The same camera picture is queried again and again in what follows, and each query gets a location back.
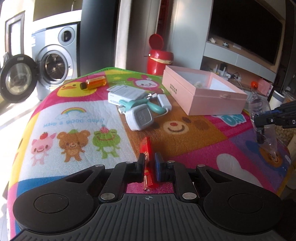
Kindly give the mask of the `clear plastic bag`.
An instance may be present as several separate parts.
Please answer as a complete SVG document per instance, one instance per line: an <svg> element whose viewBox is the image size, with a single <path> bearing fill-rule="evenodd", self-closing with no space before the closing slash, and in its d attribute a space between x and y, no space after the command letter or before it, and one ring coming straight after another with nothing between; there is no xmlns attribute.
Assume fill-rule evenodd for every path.
<svg viewBox="0 0 296 241"><path fill-rule="evenodd" d="M252 92L248 101L248 109L257 143L267 152L271 161L275 161L278 147L274 123L280 111L272 110L269 102L257 92Z"/></svg>

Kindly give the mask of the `red tube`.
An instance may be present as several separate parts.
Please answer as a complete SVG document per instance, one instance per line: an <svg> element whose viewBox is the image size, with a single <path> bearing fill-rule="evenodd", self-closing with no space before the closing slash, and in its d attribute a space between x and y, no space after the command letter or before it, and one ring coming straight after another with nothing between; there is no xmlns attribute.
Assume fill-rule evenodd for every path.
<svg viewBox="0 0 296 241"><path fill-rule="evenodd" d="M145 137L140 141L140 153L144 154L144 180L143 189L149 192L158 188L159 184L156 178L156 165L154 161L154 151L150 137Z"/></svg>

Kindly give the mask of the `grey white square device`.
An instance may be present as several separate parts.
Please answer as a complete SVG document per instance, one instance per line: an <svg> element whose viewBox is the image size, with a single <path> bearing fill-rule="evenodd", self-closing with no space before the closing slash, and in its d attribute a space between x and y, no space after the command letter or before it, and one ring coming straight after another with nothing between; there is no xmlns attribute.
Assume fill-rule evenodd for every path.
<svg viewBox="0 0 296 241"><path fill-rule="evenodd" d="M126 111L125 119L131 131L143 131L154 123L154 117L147 104L138 105Z"/></svg>

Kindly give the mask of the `teal handheld massager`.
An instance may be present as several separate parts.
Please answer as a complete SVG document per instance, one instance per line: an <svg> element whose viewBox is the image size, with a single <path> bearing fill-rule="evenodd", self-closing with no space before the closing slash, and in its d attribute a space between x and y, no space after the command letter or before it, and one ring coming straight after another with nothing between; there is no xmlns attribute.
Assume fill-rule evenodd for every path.
<svg viewBox="0 0 296 241"><path fill-rule="evenodd" d="M165 114L166 113L166 109L150 102L146 98L139 99L139 100L130 100L130 101L120 100L119 104L125 107L125 111L135 108L136 106L146 104L153 112L155 112L157 114Z"/></svg>

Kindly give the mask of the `white power bank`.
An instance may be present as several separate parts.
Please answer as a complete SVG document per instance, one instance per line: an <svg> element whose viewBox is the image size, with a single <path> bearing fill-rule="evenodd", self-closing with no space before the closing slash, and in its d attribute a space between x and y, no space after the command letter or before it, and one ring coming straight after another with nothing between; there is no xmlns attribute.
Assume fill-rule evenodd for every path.
<svg viewBox="0 0 296 241"><path fill-rule="evenodd" d="M158 104L168 110L168 111L171 111L172 109L172 106L171 106L171 103L169 101L169 99L167 98L167 96L165 94L158 94L157 95L157 101L158 101Z"/></svg>

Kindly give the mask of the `red silver spray bottle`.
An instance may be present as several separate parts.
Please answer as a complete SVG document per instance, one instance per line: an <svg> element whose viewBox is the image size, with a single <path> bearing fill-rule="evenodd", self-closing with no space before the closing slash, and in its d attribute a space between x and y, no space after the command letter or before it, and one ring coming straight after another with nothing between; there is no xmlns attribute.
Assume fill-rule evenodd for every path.
<svg viewBox="0 0 296 241"><path fill-rule="evenodd" d="M164 94L162 89L160 89L158 91L149 92L145 98L148 100L153 100L153 99L156 99L159 94Z"/></svg>

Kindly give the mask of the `white boxed product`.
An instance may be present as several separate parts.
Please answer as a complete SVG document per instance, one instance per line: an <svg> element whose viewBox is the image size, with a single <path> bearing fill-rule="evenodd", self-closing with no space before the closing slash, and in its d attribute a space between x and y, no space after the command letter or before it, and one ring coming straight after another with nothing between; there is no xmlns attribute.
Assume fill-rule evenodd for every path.
<svg viewBox="0 0 296 241"><path fill-rule="evenodd" d="M120 100L131 101L142 99L146 96L146 91L143 89L127 86L127 85L114 85L107 89L108 102L119 106Z"/></svg>

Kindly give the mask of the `amber liquid bottle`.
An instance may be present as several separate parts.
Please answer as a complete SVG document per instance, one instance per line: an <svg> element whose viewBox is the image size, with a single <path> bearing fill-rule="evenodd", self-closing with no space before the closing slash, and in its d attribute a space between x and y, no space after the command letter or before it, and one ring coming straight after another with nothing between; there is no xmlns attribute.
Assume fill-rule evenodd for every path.
<svg viewBox="0 0 296 241"><path fill-rule="evenodd" d="M106 84L107 84L106 77L99 76L99 77L88 79L85 82L81 82L80 89L81 90L85 90L85 89L91 90L91 89L102 87Z"/></svg>

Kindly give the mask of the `orange pumpkin toy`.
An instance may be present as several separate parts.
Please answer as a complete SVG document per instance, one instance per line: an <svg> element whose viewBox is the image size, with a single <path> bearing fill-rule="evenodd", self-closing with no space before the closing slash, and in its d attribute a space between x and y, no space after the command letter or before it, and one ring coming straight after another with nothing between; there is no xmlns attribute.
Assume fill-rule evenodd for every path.
<svg viewBox="0 0 296 241"><path fill-rule="evenodd" d="M252 81L251 82L251 88L254 89L254 90L257 90L258 89L258 83L256 81Z"/></svg>

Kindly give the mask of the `grey tv shelf unit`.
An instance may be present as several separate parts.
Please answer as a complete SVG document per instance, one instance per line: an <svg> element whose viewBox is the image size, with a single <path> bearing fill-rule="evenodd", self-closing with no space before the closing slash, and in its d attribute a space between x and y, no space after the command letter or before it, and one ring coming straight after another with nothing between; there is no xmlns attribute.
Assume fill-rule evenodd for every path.
<svg viewBox="0 0 296 241"><path fill-rule="evenodd" d="M225 40L214 36L214 43L207 41L204 49L203 61L208 61L211 65L225 63L230 73L239 73L242 77L241 82L244 87L250 88L253 81L265 80L274 84L276 72L278 70L278 61L272 65L244 48L238 49L238 46L232 42L228 47L223 46Z"/></svg>

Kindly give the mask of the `colourful cartoon play mat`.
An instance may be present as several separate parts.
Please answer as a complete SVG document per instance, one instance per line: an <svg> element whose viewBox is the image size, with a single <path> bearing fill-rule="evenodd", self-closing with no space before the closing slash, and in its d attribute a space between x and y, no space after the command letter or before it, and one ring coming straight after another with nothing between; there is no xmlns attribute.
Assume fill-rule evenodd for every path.
<svg viewBox="0 0 296 241"><path fill-rule="evenodd" d="M138 78L163 89L161 78L138 72L106 68L92 77L105 76L107 85L83 91L85 77L62 85L36 108L21 139L16 129L6 139L18 144L8 185L7 232L20 232L13 203L22 193L76 173L95 164L113 168L123 161L136 161L140 141L149 137L152 148L165 160L188 168L204 164L281 193L292 172L288 149L277 145L277 159L256 143L249 115L188 116L173 99L165 116L156 118L143 131L131 131L125 116L107 100L114 85L135 86Z"/></svg>

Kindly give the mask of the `pink cardboard box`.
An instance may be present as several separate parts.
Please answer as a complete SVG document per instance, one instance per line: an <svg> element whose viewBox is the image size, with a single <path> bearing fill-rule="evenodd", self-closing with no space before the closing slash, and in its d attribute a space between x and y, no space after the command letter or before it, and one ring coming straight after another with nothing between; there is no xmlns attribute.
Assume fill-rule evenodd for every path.
<svg viewBox="0 0 296 241"><path fill-rule="evenodd" d="M240 114L247 94L208 71L166 66L162 85L187 115Z"/></svg>

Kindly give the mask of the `black television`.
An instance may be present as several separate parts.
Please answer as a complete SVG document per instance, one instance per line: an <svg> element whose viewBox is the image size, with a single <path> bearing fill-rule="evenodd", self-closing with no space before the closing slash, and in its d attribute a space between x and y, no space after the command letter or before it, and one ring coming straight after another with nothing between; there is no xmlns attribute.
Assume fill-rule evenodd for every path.
<svg viewBox="0 0 296 241"><path fill-rule="evenodd" d="M274 64L282 23L257 1L213 1L210 33L240 45Z"/></svg>

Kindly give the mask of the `red trash bin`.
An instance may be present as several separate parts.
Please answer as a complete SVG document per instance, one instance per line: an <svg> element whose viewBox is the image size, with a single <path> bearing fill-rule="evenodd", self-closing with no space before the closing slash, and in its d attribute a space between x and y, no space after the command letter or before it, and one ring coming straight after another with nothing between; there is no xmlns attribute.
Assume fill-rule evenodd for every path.
<svg viewBox="0 0 296 241"><path fill-rule="evenodd" d="M149 37L150 51L147 57L147 73L161 76L167 65L171 65L174 60L172 52L164 51L164 41L159 34L152 34Z"/></svg>

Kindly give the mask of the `silver washing machine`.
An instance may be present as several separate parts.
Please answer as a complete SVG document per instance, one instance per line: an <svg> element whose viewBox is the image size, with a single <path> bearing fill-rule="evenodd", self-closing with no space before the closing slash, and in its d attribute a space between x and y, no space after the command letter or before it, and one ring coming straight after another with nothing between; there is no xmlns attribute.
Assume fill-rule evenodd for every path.
<svg viewBox="0 0 296 241"><path fill-rule="evenodd" d="M32 34L32 56L17 54L1 69L1 97L25 101L33 91L42 101L66 80L78 77L78 22L38 30Z"/></svg>

